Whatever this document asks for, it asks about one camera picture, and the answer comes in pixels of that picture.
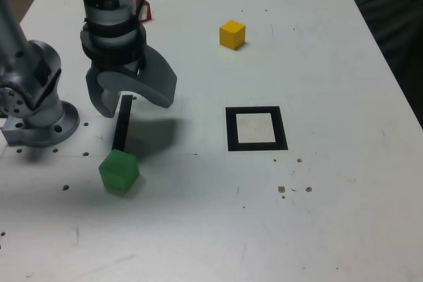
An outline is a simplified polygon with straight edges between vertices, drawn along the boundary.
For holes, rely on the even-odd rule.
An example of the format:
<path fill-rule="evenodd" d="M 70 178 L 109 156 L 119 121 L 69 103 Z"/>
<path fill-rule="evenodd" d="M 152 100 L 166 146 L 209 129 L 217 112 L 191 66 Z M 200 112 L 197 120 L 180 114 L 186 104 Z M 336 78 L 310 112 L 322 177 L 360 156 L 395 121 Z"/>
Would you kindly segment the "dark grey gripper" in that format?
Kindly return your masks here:
<path fill-rule="evenodd" d="M 145 47 L 146 64 L 139 60 L 114 63 L 94 58 L 86 74 L 89 97 L 105 118 L 113 118 L 122 91 L 141 95 L 152 104 L 169 108 L 174 102 L 177 76 L 165 58 L 150 46 Z"/>

